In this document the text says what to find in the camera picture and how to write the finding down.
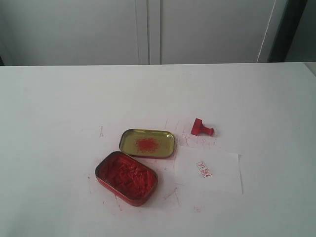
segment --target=tin lid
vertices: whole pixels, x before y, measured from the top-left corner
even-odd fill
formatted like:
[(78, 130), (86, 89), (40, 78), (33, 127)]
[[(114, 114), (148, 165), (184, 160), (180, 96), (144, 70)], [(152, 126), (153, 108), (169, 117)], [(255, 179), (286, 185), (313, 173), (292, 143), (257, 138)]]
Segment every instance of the tin lid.
[(175, 137), (171, 132), (130, 129), (123, 133), (119, 149), (131, 156), (167, 158), (174, 151)]

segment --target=red tin box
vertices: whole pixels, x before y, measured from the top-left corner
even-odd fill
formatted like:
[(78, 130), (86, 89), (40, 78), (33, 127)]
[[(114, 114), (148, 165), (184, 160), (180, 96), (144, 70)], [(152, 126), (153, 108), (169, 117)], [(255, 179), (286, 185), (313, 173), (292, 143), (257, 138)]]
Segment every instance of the red tin box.
[(95, 169), (100, 184), (133, 206), (144, 204), (157, 187), (157, 174), (123, 152), (112, 152)]

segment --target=cabinet door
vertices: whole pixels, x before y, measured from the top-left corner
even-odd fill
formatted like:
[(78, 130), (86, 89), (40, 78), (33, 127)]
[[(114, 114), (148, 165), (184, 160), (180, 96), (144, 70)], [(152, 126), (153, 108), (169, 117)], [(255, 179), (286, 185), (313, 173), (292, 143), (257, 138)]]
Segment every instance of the cabinet door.
[(148, 64), (146, 0), (0, 2), (7, 65)]
[(161, 0), (161, 63), (257, 62), (261, 50), (272, 46), (285, 4), (285, 0)]

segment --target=red ink paste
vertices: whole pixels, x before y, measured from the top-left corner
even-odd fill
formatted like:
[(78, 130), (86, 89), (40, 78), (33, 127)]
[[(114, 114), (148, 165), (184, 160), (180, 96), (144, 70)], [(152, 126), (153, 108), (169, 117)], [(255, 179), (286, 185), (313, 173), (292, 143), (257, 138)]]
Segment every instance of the red ink paste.
[(159, 144), (154, 138), (145, 138), (136, 140), (136, 146), (141, 152), (154, 153)]
[(133, 200), (144, 198), (157, 181), (151, 170), (124, 155), (106, 161), (99, 177)]

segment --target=red stamp imprint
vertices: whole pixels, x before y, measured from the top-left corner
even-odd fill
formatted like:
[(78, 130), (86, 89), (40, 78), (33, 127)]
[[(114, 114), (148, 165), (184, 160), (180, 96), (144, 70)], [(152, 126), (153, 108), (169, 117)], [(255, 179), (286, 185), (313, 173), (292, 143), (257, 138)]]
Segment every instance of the red stamp imprint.
[(197, 167), (198, 167), (199, 171), (201, 172), (201, 174), (203, 175), (203, 178), (206, 178), (206, 177), (212, 175), (211, 172), (209, 171), (209, 169), (207, 168), (206, 164), (204, 164), (203, 161), (198, 162)]

